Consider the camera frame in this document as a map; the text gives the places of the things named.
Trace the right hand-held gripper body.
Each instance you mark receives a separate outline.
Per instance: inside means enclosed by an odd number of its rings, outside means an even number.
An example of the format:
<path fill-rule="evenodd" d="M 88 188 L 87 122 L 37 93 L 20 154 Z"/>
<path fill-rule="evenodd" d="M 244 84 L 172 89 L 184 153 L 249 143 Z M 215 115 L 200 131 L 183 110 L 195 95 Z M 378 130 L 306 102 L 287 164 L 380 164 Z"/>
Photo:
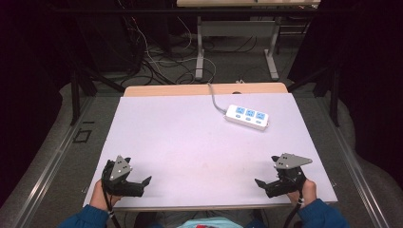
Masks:
<path fill-rule="evenodd" d="M 312 163 L 308 158 L 294 154 L 283 153 L 280 156 L 272 157 L 275 169 L 278 171 L 278 180 L 287 185 L 288 193 L 300 191 L 306 181 L 306 177 L 301 169 L 302 165 Z"/>

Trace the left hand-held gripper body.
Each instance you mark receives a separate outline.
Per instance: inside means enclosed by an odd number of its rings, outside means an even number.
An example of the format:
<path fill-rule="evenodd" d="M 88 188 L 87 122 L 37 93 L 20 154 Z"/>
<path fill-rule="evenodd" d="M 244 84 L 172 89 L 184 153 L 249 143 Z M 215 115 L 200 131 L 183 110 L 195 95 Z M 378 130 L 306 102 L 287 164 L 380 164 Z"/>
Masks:
<path fill-rule="evenodd" d="M 137 182 L 126 180 L 132 168 L 130 158 L 118 156 L 115 161 L 108 160 L 102 173 L 102 185 L 109 195 L 126 197 L 125 193 L 130 188 L 142 188 Z"/>

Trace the person's right hand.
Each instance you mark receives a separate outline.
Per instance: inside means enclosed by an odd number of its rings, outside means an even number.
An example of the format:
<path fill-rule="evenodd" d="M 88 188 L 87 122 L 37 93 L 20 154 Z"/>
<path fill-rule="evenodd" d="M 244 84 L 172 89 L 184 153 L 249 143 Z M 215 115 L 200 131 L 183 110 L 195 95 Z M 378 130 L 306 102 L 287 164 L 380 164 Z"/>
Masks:
<path fill-rule="evenodd" d="M 299 191 L 296 191 L 288 193 L 287 197 L 293 205 L 297 205 L 298 201 L 302 199 L 301 208 L 303 208 L 317 199 L 317 185 L 311 180 L 306 180 L 303 184 L 301 195 Z"/>

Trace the person's left hand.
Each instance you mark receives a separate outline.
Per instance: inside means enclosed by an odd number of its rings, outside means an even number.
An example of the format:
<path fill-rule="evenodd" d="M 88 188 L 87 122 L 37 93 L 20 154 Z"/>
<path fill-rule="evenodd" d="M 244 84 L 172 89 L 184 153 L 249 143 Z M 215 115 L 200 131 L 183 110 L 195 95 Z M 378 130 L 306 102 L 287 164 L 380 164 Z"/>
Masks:
<path fill-rule="evenodd" d="M 98 180 L 94 185 L 89 205 L 100 210 L 108 211 L 109 206 L 114 206 L 121 198 L 122 196 L 104 195 L 102 181 Z"/>

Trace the white table cover board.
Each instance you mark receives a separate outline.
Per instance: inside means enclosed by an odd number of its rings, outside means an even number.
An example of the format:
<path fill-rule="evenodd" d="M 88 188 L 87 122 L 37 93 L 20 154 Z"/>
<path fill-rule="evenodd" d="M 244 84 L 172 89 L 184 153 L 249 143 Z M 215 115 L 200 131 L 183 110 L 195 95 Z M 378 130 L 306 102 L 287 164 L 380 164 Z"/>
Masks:
<path fill-rule="evenodd" d="M 229 105 L 264 112 L 269 126 L 260 131 L 224 119 Z M 311 159 L 303 166 L 317 183 L 317 194 L 335 202 L 326 174 L 294 97 L 289 93 L 123 97 L 106 137 L 93 178 L 108 160 L 130 158 L 128 178 L 152 177 L 140 198 L 124 198 L 120 209 L 180 210 L 253 208 L 282 205 L 268 198 L 255 179 L 272 182 L 273 156 Z"/>

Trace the white power strip blue sockets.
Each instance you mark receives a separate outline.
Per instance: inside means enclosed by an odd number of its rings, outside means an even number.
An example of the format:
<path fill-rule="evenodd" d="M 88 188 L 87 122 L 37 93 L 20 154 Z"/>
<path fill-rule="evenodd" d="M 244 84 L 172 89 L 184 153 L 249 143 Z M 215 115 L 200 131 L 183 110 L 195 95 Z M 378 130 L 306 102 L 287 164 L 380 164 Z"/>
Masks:
<path fill-rule="evenodd" d="M 234 104 L 229 105 L 224 119 L 260 131 L 264 131 L 269 126 L 269 116 L 266 113 Z"/>

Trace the person's torso teal clothing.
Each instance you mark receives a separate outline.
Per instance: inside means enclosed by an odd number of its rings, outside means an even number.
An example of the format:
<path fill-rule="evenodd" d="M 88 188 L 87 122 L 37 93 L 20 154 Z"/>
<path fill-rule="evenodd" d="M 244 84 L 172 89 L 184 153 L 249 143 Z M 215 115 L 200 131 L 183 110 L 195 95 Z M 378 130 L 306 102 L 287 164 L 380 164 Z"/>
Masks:
<path fill-rule="evenodd" d="M 268 228 L 260 210 L 139 213 L 133 228 Z"/>

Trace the black metal stand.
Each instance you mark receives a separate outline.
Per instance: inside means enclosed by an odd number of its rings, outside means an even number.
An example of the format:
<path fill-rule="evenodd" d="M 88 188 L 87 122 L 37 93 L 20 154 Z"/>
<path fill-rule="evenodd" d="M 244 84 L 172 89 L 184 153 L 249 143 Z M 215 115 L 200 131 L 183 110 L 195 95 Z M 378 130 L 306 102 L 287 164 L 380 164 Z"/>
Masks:
<path fill-rule="evenodd" d="M 72 101 L 72 120 L 71 125 L 75 125 L 81 117 L 80 92 L 83 91 L 87 96 L 93 97 L 98 90 L 93 80 L 115 89 L 118 92 L 124 92 L 125 88 L 117 85 L 104 77 L 101 73 L 89 68 L 88 66 L 75 64 L 70 71 L 70 88 Z"/>
<path fill-rule="evenodd" d="M 330 92 L 330 105 L 329 117 L 336 127 L 339 127 L 338 121 L 338 95 L 339 95 L 339 80 L 340 80 L 340 66 L 325 66 L 316 70 L 314 73 L 304 77 L 296 83 L 292 83 L 287 87 L 289 92 L 295 91 L 301 86 L 305 86 L 313 80 L 320 80 L 323 84 L 327 84 L 328 91 Z"/>

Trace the desk with white metal legs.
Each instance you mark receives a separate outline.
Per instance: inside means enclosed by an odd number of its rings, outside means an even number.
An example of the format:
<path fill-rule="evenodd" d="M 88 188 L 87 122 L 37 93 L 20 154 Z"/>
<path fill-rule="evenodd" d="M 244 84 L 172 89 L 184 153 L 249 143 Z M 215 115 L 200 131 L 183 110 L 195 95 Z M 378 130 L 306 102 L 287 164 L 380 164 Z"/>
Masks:
<path fill-rule="evenodd" d="M 190 10 L 299 10 L 301 7 L 317 7 L 321 0 L 177 0 L 177 6 Z M 269 20 L 219 19 L 209 21 L 197 17 L 198 56 L 195 79 L 203 76 L 204 48 L 202 38 L 210 36 L 232 37 L 266 37 L 270 39 L 269 48 L 264 51 L 269 76 L 272 80 L 279 79 L 277 67 L 273 58 L 282 16 L 271 16 Z"/>

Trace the metal floor rail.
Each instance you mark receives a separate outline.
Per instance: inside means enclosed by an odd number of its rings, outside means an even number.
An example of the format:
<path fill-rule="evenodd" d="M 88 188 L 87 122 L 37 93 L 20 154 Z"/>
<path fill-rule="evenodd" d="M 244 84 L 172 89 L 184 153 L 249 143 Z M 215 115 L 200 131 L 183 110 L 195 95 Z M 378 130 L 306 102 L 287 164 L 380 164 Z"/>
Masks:
<path fill-rule="evenodd" d="M 99 119 L 94 111 L 98 97 L 85 98 L 82 116 L 70 123 L 69 109 L 62 108 L 28 173 L 17 186 L 10 228 L 56 228 L 79 212 L 99 159 Z"/>
<path fill-rule="evenodd" d="M 374 228 L 390 228 L 388 221 L 383 215 L 378 202 L 374 197 L 374 193 L 370 185 L 363 175 L 362 168 L 358 163 L 351 146 L 348 145 L 340 128 L 335 126 L 334 121 L 331 119 L 330 114 L 328 113 L 326 101 L 322 98 L 319 98 L 317 103 L 320 106 L 328 125 L 332 128 L 336 136 L 337 143 L 341 148 L 341 157 L 347 166 L 349 174 L 355 184 L 355 189 L 357 190 L 357 193 L 366 208 L 367 214 L 369 215 Z"/>

